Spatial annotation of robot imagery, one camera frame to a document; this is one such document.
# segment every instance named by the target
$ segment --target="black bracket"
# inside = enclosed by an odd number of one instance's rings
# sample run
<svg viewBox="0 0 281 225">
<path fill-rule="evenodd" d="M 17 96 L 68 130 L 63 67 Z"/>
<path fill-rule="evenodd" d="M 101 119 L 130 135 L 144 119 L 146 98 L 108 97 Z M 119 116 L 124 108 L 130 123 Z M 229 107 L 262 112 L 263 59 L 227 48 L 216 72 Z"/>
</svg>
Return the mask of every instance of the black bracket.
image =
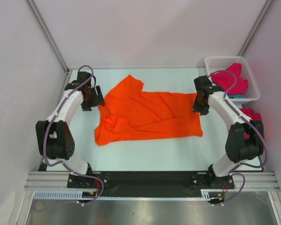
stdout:
<svg viewBox="0 0 281 225">
<path fill-rule="evenodd" d="M 208 97 L 215 92 L 224 91 L 219 85 L 212 85 L 207 76 L 199 76 L 194 79 L 197 96 L 193 103 L 192 110 L 199 112 L 200 115 L 209 113 Z"/>
<path fill-rule="evenodd" d="M 223 182 L 234 189 L 230 176 L 214 178 L 209 171 L 182 172 L 92 172 L 104 183 L 106 197 L 201 197 L 201 189 L 222 193 Z M 68 188 L 96 188 L 93 179 L 69 175 Z"/>
<path fill-rule="evenodd" d="M 39 165 L 38 167 L 38 172 L 46 172 L 47 171 L 47 164 L 46 163 L 41 163 L 41 165 Z"/>
<path fill-rule="evenodd" d="M 260 120 L 251 120 L 250 123 L 263 136 L 263 124 Z M 228 158 L 239 163 L 245 159 L 254 159 L 263 154 L 263 143 L 255 131 L 247 123 L 231 125 L 225 145 Z"/>
<path fill-rule="evenodd" d="M 45 131 L 49 122 L 38 121 L 36 123 L 38 150 L 43 155 Z M 75 149 L 75 142 L 66 122 L 58 121 L 52 123 L 47 138 L 46 153 L 49 159 L 63 158 L 68 160 Z"/>
<path fill-rule="evenodd" d="M 65 90 L 73 90 L 77 88 L 80 84 L 85 82 L 91 76 L 90 73 L 82 71 L 77 74 L 77 80 L 68 83 L 65 86 Z M 96 77 L 93 76 L 95 84 L 91 87 L 91 80 L 85 85 L 80 87 L 78 90 L 82 92 L 83 102 L 81 104 L 83 111 L 92 111 L 91 107 L 96 107 L 98 105 L 105 105 L 104 98 L 101 92 L 100 86 L 96 86 Z"/>
</svg>

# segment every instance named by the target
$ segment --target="metal floor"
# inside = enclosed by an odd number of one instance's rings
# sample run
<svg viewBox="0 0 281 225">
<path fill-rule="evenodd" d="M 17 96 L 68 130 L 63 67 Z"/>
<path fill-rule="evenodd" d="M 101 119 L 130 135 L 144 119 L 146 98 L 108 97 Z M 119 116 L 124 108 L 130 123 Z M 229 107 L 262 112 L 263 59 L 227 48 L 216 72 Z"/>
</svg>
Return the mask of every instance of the metal floor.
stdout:
<svg viewBox="0 0 281 225">
<path fill-rule="evenodd" d="M 41 210 L 60 203 L 34 200 Z M 30 210 L 26 225 L 276 225 L 267 192 L 243 192 L 235 200 L 212 207 L 191 201 L 97 201 L 81 207 L 67 204 L 54 210 Z"/>
</svg>

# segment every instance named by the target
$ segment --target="black mounting plate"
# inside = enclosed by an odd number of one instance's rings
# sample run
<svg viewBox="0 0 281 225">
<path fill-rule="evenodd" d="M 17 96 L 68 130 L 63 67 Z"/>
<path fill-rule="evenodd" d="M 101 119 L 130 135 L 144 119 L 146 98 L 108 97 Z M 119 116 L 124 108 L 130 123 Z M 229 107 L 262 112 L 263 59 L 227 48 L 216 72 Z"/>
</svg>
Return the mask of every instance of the black mounting plate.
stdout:
<svg viewBox="0 0 281 225">
<path fill-rule="evenodd" d="M 222 192 L 222 183 L 234 189 L 230 176 L 209 183 L 206 171 L 179 172 L 92 172 L 91 176 L 104 182 L 103 196 L 106 197 L 201 197 L 201 189 L 216 189 Z M 93 179 L 69 175 L 68 188 L 96 188 Z"/>
</svg>

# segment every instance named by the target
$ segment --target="pink cloth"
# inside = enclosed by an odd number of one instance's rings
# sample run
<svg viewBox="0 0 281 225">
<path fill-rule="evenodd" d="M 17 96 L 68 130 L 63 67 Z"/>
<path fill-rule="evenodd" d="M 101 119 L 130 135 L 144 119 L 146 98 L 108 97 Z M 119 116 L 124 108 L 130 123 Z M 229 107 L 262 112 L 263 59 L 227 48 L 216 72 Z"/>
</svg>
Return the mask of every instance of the pink cloth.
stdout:
<svg viewBox="0 0 281 225">
<path fill-rule="evenodd" d="M 239 110 L 242 111 L 247 116 L 250 116 L 252 120 L 260 120 L 261 121 L 260 113 L 254 113 L 254 111 L 252 109 L 249 109 L 249 108 L 241 108 Z M 245 139 L 247 139 L 249 137 L 250 137 L 249 135 L 244 134 Z"/>
<path fill-rule="evenodd" d="M 245 95 L 247 88 L 249 87 L 248 81 L 244 80 L 240 74 L 242 72 L 241 63 L 233 63 L 226 69 L 235 74 L 237 77 L 236 85 L 228 92 L 228 95 Z M 211 76 L 213 83 L 220 85 L 224 90 L 227 90 L 234 84 L 234 77 L 231 74 L 225 72 L 219 72 Z"/>
</svg>

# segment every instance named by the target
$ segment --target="white plastic basket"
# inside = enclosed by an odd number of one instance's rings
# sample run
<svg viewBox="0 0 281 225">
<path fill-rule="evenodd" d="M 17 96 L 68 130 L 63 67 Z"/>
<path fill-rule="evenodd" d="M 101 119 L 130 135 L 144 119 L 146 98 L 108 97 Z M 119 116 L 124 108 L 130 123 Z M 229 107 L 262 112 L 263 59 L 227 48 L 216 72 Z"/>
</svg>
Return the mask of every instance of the white plastic basket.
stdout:
<svg viewBox="0 0 281 225">
<path fill-rule="evenodd" d="M 205 58 L 207 74 L 209 75 L 210 73 L 217 70 L 225 70 L 235 62 L 242 64 L 241 77 L 248 81 L 249 87 L 245 93 L 245 98 L 231 98 L 230 100 L 238 105 L 258 100 L 260 97 L 260 92 L 254 79 L 253 73 L 244 57 L 208 56 Z"/>
</svg>

